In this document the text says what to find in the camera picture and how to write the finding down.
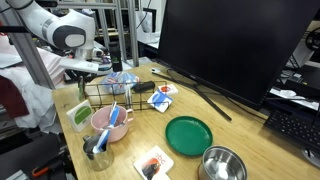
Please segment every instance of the stainless steel bowl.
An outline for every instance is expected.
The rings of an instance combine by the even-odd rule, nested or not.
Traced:
[[[247,169],[241,158],[223,146],[211,146],[203,153],[200,180],[246,180]]]

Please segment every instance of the wooden tabletop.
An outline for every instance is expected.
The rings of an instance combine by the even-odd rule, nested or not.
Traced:
[[[166,72],[164,67],[156,63],[142,65],[128,72],[140,77],[141,81],[163,81],[151,74],[151,67],[159,67],[162,72]],[[193,90],[175,85],[179,93],[171,96],[173,103],[164,113],[154,109],[135,110],[135,119],[130,122],[126,136],[111,144],[115,156],[113,164],[100,172],[89,167],[82,150],[82,137],[94,135],[92,127],[88,125],[77,133],[66,117],[66,112],[80,103],[77,85],[54,90],[53,99],[78,179],[142,179],[133,163],[155,145],[174,161],[172,169],[167,173],[171,179],[197,179],[202,157],[181,155],[166,141],[166,126],[178,116],[193,116],[207,124],[213,134],[213,145],[225,146],[236,152],[246,165],[248,179],[319,179],[319,169],[303,157],[300,147],[265,128],[263,119],[243,111],[223,96],[208,94],[232,118],[229,122]],[[266,118],[254,110],[251,112]]]

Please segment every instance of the black wire rack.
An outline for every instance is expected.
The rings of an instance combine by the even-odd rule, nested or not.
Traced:
[[[131,91],[131,101],[127,101],[124,93],[117,93],[118,87],[131,86],[134,87],[138,84],[143,84],[144,82],[136,83],[112,83],[112,84],[86,84],[85,85],[85,98],[89,100],[91,107],[94,111],[101,109],[104,106],[111,105],[114,101],[117,102],[117,105],[123,106],[126,109],[133,110],[147,110],[154,109],[154,105],[157,103],[166,103],[166,102],[153,102],[152,104],[148,103],[148,99],[155,93],[159,86],[167,85],[166,81],[153,81],[155,83],[154,88],[143,91],[135,92],[133,88]]]

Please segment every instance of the black keyboard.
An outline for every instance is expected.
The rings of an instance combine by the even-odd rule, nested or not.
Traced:
[[[264,126],[301,146],[320,153],[320,128],[281,111],[274,111]]]

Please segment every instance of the pink mug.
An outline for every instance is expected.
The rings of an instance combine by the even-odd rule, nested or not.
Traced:
[[[117,107],[119,108],[119,115],[117,117],[114,128],[109,129],[110,135],[108,138],[108,142],[115,142],[123,138],[129,129],[128,122],[134,119],[132,109],[126,110],[124,107]],[[96,134],[101,134],[104,131],[103,128],[109,125],[110,111],[111,106],[105,106],[95,112],[91,117],[91,126],[93,127]],[[128,113],[130,112],[132,113],[132,117],[128,118]]]

